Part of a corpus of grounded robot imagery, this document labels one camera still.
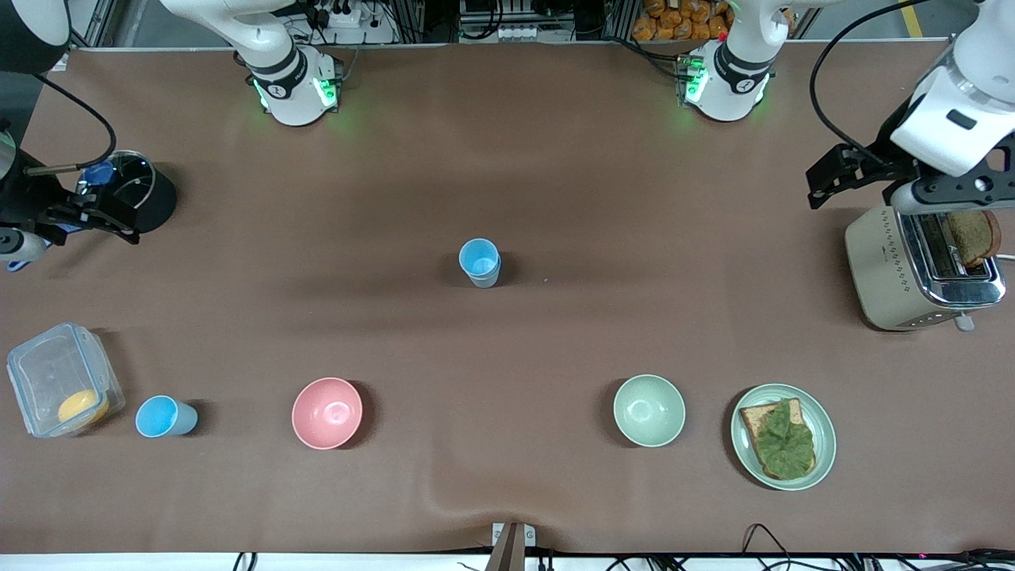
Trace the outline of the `bag of orange buns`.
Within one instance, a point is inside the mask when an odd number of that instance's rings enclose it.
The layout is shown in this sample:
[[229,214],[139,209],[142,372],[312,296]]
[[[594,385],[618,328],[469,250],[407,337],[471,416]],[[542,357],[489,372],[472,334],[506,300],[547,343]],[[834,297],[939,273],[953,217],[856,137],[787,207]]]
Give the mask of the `bag of orange buns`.
[[631,28],[632,39],[724,40],[735,21],[726,0],[642,0]]

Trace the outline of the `brown bread slice in toaster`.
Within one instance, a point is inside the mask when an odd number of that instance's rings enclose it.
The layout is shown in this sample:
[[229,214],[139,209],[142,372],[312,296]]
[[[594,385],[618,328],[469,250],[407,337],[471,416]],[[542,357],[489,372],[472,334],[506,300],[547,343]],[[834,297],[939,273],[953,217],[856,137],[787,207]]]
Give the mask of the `brown bread slice in toaster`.
[[1003,235],[993,211],[953,211],[947,220],[963,266],[975,267],[999,253]]

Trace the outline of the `pale green bowl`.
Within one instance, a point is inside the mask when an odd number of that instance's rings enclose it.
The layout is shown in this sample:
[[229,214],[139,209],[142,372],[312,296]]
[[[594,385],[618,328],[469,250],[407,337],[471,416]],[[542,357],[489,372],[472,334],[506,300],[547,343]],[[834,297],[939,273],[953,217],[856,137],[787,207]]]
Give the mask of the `pale green bowl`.
[[683,394],[670,380],[653,374],[623,381],[614,394],[612,413],[620,433],[646,448],[672,443],[688,418]]

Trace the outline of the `pale green plate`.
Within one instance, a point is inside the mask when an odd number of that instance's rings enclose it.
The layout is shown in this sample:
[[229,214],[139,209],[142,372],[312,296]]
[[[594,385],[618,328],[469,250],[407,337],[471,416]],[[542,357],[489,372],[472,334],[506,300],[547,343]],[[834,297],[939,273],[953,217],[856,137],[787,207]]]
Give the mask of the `pale green plate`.
[[[808,427],[813,435],[813,460],[798,478],[779,478],[766,471],[754,446],[755,427],[775,411],[780,401],[789,405],[789,420]],[[827,411],[812,395],[787,384],[769,383],[751,388],[733,407],[731,444],[740,463],[759,483],[773,490],[802,491],[824,480],[837,455],[837,437]]]

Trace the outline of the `glass lid with blue knob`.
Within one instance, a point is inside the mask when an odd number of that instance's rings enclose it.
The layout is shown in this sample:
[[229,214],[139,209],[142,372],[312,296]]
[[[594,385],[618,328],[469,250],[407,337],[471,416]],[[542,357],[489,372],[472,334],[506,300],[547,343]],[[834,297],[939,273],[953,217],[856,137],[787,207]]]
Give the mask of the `glass lid with blue knob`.
[[155,184],[155,168],[136,151],[114,151],[98,165],[87,167],[75,184],[79,195],[109,193],[134,209],[149,198]]

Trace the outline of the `pink bowl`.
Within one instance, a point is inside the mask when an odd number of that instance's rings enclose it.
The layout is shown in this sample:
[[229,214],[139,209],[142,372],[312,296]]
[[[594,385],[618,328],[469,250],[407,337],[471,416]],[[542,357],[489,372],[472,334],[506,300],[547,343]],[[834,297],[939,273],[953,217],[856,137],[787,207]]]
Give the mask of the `pink bowl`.
[[291,408],[291,426],[298,440],[314,450],[345,445],[362,423],[360,392],[341,378],[321,378],[297,395]]

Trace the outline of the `metal table clamp bracket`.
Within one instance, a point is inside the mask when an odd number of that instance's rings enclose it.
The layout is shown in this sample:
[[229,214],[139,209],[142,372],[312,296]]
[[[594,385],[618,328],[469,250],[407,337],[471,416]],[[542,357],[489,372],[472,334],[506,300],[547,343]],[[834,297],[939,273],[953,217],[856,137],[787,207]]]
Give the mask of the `metal table clamp bracket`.
[[526,523],[493,525],[494,546],[485,571],[525,571],[527,549],[536,547],[535,527]]

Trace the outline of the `round orange food item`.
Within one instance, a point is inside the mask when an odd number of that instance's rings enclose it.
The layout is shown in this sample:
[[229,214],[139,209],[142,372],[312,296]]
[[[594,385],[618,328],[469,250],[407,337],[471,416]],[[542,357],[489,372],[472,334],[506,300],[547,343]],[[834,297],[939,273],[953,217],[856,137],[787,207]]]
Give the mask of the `round orange food item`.
[[104,392],[84,389],[65,399],[58,409],[60,423],[93,423],[104,418],[109,411],[109,398]]

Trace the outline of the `beige and chrome toaster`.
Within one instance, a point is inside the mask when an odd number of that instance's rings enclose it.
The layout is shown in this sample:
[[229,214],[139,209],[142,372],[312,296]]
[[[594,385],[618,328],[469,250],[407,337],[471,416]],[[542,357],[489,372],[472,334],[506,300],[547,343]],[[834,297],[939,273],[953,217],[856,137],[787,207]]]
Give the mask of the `beige and chrome toaster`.
[[996,255],[963,266],[947,214],[904,216],[875,207],[847,227],[853,283],[874,328],[913,331],[954,322],[968,331],[972,313],[1003,300],[1007,285]]

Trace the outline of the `clear plastic food container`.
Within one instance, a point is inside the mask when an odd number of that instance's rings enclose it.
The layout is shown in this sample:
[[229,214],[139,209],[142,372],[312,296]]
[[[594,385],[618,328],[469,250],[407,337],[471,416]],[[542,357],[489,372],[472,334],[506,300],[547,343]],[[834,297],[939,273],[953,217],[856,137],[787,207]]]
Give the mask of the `clear plastic food container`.
[[[76,323],[61,323],[8,354],[7,373],[26,430],[36,438],[71,436],[119,412],[124,395],[99,337]],[[109,398],[109,411],[93,423],[60,423],[58,409],[74,392],[91,389]]]

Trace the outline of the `brown table cover mat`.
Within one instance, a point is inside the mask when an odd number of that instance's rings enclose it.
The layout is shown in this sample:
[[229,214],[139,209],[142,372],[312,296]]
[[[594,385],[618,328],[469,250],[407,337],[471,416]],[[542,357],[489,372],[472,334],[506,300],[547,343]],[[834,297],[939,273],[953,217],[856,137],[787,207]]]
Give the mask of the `brown table cover mat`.
[[[806,197],[834,142],[821,50],[788,44],[720,124],[615,44],[376,48],[304,128],[228,52],[72,54],[58,84],[180,202],[136,246],[83,232],[0,270],[0,552],[452,550],[505,520],[569,552],[726,552],[752,523],[795,552],[1015,549],[1015,299],[968,333],[863,322],[842,239],[879,188]],[[493,288],[459,266],[475,238]],[[40,439],[7,358],[65,322],[124,406]],[[639,374],[685,399],[667,446],[614,423]],[[332,450],[291,423],[321,378],[365,409]],[[833,423],[808,490],[733,452],[733,407],[769,383]],[[195,429],[141,436],[155,395]]]

